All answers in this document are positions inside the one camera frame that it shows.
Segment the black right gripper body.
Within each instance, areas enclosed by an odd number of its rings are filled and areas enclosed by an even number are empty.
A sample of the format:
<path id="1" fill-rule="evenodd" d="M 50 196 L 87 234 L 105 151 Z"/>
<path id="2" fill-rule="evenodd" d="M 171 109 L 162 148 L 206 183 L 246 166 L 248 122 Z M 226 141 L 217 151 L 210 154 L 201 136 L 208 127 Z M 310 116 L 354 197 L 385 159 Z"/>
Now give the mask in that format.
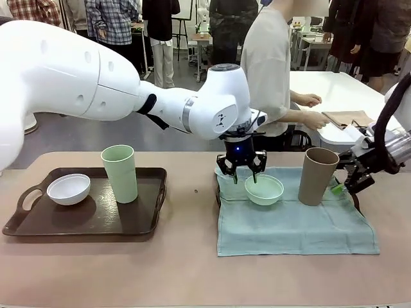
<path id="1" fill-rule="evenodd" d="M 379 150 L 374 146 L 361 145 L 360 163 L 362 165 L 362 173 L 370 175 L 384 171 L 387 166 L 387 150 Z"/>

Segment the person's left hand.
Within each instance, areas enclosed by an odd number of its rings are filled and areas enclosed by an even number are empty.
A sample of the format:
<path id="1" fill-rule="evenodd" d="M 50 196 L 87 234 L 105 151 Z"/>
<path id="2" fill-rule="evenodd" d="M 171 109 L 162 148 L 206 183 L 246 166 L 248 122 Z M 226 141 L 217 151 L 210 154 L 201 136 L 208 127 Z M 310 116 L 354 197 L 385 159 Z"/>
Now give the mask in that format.
<path id="1" fill-rule="evenodd" d="M 300 106 L 312 108 L 322 103 L 322 98 L 316 94 L 301 94 L 299 96 Z"/>

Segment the person's right hand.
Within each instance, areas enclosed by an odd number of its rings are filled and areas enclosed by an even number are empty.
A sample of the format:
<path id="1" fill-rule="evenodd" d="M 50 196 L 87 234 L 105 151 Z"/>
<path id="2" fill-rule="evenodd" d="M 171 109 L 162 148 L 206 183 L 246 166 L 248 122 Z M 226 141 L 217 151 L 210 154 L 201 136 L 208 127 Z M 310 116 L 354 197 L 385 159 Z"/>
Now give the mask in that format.
<path id="1" fill-rule="evenodd" d="M 329 124 L 329 119 L 321 113 L 304 112 L 303 124 L 311 130 L 319 130 Z"/>

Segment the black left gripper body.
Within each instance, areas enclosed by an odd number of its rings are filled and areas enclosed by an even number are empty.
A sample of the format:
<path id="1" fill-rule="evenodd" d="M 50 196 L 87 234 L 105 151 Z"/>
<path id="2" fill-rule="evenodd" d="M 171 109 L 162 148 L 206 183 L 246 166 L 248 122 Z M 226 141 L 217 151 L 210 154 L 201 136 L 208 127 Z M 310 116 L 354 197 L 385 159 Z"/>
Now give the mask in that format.
<path id="1" fill-rule="evenodd" d="M 256 158 L 251 135 L 244 137 L 223 136 L 226 154 L 225 159 L 232 166 L 252 166 Z"/>

